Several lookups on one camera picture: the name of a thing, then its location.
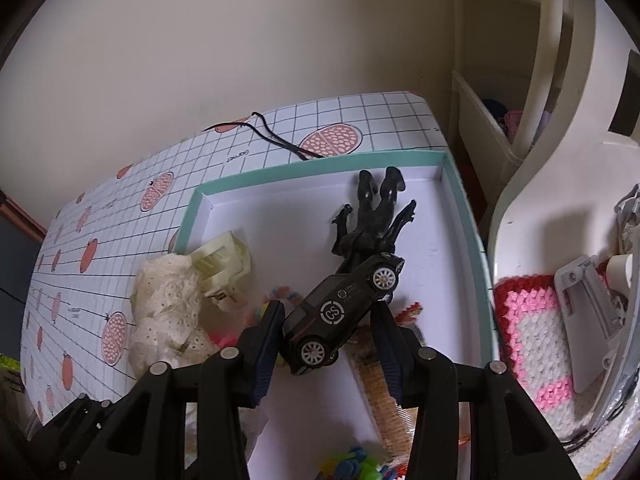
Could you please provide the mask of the pink honeycomb hair roller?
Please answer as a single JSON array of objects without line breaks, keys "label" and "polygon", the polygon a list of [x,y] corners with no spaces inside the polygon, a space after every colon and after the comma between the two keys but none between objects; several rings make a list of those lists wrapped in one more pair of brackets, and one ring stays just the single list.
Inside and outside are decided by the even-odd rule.
[{"label": "pink honeycomb hair roller", "polygon": [[214,346],[216,346],[219,350],[222,350],[228,347],[235,347],[236,344],[238,343],[238,336],[236,336],[235,334],[229,334],[229,333],[218,334],[215,332],[208,332],[207,336],[210,342]]}]

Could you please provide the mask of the black toy car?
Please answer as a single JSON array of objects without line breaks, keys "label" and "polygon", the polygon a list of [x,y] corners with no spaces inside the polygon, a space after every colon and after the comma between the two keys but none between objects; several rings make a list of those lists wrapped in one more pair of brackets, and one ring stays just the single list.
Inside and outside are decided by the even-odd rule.
[{"label": "black toy car", "polygon": [[403,258],[382,254],[318,284],[284,320],[280,356],[291,373],[303,375],[334,362],[372,306],[393,298],[404,265]]}]

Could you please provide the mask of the brown snack packet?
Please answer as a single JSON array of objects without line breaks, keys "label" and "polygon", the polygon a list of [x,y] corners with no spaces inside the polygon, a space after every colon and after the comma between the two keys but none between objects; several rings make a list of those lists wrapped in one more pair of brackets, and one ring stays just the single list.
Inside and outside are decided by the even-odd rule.
[{"label": "brown snack packet", "polygon": [[394,465],[407,463],[418,410],[404,410],[388,392],[369,323],[358,326],[346,344],[345,353],[381,443],[384,460]]}]

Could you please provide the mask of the cream plastic hair claw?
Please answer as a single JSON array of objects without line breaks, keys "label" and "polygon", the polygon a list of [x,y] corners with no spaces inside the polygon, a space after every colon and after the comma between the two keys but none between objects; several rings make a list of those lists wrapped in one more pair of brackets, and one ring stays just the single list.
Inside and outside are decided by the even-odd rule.
[{"label": "cream plastic hair claw", "polygon": [[200,282],[198,287],[222,312],[247,304],[241,282],[252,270],[250,252],[231,231],[223,232],[190,253]]}]

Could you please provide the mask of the cream lace cloth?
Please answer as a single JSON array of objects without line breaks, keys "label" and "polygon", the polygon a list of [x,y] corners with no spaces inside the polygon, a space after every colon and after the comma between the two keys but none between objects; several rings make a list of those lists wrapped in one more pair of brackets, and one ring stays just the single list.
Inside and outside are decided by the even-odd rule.
[{"label": "cream lace cloth", "polygon": [[130,302],[128,362],[137,378],[157,361],[179,368],[219,351],[200,323],[200,276],[190,257],[167,254],[143,263]]}]

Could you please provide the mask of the colorful foam pieces bundle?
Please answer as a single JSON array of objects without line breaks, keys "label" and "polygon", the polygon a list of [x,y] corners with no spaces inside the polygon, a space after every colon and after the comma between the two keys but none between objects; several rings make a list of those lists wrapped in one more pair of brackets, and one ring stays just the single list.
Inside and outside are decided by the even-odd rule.
[{"label": "colorful foam pieces bundle", "polygon": [[404,464],[381,464],[359,445],[324,460],[314,480],[395,480],[406,476]]}]

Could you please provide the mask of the black plastic skeleton hand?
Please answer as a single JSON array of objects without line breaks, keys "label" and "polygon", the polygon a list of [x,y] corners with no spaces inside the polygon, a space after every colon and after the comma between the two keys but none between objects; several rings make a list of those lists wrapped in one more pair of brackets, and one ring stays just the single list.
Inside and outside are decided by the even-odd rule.
[{"label": "black plastic skeleton hand", "polygon": [[352,206],[345,204],[332,220],[336,225],[336,239],[331,249],[333,255],[343,258],[337,273],[350,273],[367,259],[382,254],[393,254],[400,231],[413,222],[416,201],[412,200],[401,212],[395,214],[397,197],[406,189],[401,171],[389,166],[378,185],[369,170],[361,170],[357,185],[357,223],[352,231],[347,229]]}]

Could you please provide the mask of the teal shallow cardboard box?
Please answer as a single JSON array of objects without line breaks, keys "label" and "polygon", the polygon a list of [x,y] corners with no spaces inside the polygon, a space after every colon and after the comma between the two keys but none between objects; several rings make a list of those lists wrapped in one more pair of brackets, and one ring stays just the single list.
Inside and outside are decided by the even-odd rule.
[{"label": "teal shallow cardboard box", "polygon": [[[382,180],[397,168],[406,187],[398,208],[413,206],[387,257],[353,271],[334,255],[335,217],[355,205],[361,171]],[[229,233],[250,253],[241,288],[250,304],[286,286],[284,340],[302,371],[278,367],[260,406],[267,423],[248,472],[254,479],[311,479],[322,460],[352,444],[382,446],[349,360],[330,364],[330,344],[352,336],[378,301],[394,311],[418,304],[418,335],[456,363],[482,366],[498,353],[486,259],[448,153],[369,152],[292,162],[199,185],[180,226],[178,252],[194,252]]]}]

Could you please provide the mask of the bag of cotton swabs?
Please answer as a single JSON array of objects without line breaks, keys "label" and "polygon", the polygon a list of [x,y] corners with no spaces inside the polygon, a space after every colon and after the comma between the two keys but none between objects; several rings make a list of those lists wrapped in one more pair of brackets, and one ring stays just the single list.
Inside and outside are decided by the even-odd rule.
[{"label": "bag of cotton swabs", "polygon": [[[239,408],[245,458],[250,459],[258,437],[268,422],[261,408]],[[186,404],[186,430],[184,430],[184,466],[190,466],[198,458],[198,404]]]}]

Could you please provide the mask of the pastel rainbow scrunchie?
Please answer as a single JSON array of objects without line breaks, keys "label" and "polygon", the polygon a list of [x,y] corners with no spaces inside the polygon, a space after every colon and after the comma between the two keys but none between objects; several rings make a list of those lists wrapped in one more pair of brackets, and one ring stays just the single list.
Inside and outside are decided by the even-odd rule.
[{"label": "pastel rainbow scrunchie", "polygon": [[259,322],[264,316],[268,304],[271,301],[280,301],[285,306],[285,310],[290,312],[294,307],[302,302],[304,297],[296,290],[292,289],[292,287],[288,285],[281,285],[274,289],[271,289],[267,295],[262,297],[262,304],[260,307],[254,312],[254,321]]}]

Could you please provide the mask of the crocheted red pink mat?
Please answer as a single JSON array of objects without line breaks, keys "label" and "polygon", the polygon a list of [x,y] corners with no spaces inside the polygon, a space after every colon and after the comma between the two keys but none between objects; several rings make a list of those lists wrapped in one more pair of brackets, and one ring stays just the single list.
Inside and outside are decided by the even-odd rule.
[{"label": "crocheted red pink mat", "polygon": [[593,434],[587,425],[604,385],[599,376],[578,393],[574,389],[570,345],[563,323],[567,298],[555,291],[554,275],[504,278],[494,287],[501,356],[560,439],[584,479],[622,474],[639,443],[639,376],[610,418]]}]

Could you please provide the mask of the fruit print grid tablecloth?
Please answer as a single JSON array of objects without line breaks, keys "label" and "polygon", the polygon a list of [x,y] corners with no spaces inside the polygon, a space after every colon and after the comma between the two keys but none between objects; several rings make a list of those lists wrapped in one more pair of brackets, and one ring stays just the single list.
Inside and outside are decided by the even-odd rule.
[{"label": "fruit print grid tablecloth", "polygon": [[134,384],[129,297],[145,261],[171,252],[195,189],[289,164],[293,148],[343,135],[342,153],[446,148],[427,102],[408,91],[352,94],[226,119],[81,193],[54,217],[30,279],[21,341],[26,396],[46,422],[79,393],[116,400]]}]

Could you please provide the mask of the grey phone stand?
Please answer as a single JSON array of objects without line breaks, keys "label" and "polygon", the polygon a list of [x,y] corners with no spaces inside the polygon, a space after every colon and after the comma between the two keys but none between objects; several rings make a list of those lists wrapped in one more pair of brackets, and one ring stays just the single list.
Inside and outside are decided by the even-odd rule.
[{"label": "grey phone stand", "polygon": [[612,364],[622,322],[593,258],[582,255],[554,274],[573,387],[583,393]]}]

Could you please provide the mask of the smartphone on stand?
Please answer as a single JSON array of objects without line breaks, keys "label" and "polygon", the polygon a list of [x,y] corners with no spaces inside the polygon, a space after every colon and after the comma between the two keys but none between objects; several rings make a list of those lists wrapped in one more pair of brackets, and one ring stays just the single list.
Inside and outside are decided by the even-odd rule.
[{"label": "smartphone on stand", "polygon": [[637,383],[639,371],[639,318],[625,323],[612,362],[586,426],[574,437],[562,440],[564,450],[572,454],[582,448],[599,430],[619,415]]}]

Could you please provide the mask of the crumpled paper wrappers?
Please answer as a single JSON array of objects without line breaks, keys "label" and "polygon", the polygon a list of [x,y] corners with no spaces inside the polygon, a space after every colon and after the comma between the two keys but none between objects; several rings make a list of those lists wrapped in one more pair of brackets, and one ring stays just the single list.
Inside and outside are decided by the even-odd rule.
[{"label": "crumpled paper wrappers", "polygon": [[614,206],[617,226],[617,252],[621,255],[631,254],[632,233],[640,223],[640,191],[639,185],[623,196]]}]

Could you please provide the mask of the white bedside shelf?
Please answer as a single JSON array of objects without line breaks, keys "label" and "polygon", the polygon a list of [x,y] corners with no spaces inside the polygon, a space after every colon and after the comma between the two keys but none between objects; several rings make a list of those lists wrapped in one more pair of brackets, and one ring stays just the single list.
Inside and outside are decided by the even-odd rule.
[{"label": "white bedside shelf", "polygon": [[487,258],[495,283],[550,274],[617,247],[614,206],[639,181],[639,136],[610,129],[634,43],[605,0],[540,0],[537,50],[512,142],[462,73],[461,133],[489,182]]}]

